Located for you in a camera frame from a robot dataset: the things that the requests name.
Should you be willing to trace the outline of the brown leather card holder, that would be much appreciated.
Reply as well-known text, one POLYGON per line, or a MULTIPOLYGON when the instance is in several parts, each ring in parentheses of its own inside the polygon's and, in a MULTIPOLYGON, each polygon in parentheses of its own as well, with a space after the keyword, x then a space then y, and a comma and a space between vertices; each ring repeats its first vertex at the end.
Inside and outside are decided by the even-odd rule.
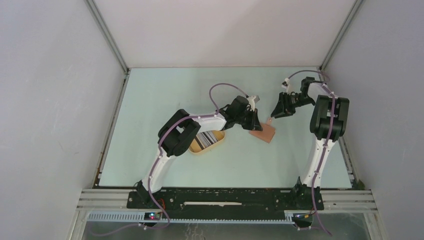
POLYGON ((249 134, 266 142, 270 143, 276 133, 276 128, 272 126, 273 118, 269 117, 265 123, 261 122, 262 131, 250 130, 249 134))

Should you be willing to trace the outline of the oval wooden tray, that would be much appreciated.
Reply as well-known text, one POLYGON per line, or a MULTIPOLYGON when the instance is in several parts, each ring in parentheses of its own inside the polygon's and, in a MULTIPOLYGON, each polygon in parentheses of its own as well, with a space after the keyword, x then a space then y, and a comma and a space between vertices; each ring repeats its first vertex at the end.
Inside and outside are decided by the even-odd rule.
POLYGON ((225 137, 225 131, 211 130, 200 132, 194 137, 188 151, 193 155, 204 154, 223 143, 225 137))

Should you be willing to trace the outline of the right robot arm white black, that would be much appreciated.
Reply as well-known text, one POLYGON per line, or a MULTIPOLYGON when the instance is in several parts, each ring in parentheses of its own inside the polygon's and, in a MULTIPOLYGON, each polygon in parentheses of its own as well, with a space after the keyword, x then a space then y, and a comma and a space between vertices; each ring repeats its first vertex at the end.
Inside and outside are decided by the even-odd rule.
POLYGON ((299 107, 314 106, 309 124, 313 144, 307 167, 290 191, 291 204, 304 209, 319 200, 322 172, 331 149, 346 131, 350 101, 337 96, 326 83, 313 77, 301 81, 299 92, 293 90, 290 81, 290 78, 283 81, 285 90, 279 94, 270 116, 274 119, 290 117, 299 107))

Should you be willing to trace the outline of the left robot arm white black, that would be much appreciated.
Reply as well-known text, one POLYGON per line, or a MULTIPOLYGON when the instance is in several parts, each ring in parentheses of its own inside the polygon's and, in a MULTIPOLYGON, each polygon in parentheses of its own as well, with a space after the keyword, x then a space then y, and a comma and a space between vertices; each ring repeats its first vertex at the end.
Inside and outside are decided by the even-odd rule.
POLYGON ((192 115, 179 109, 159 130, 156 159, 146 177, 137 183, 138 201, 145 208, 158 202, 158 192, 174 159, 184 154, 195 137, 203 132, 225 131, 240 125, 244 130, 262 131, 256 103, 257 95, 237 96, 232 103, 206 115, 192 115))

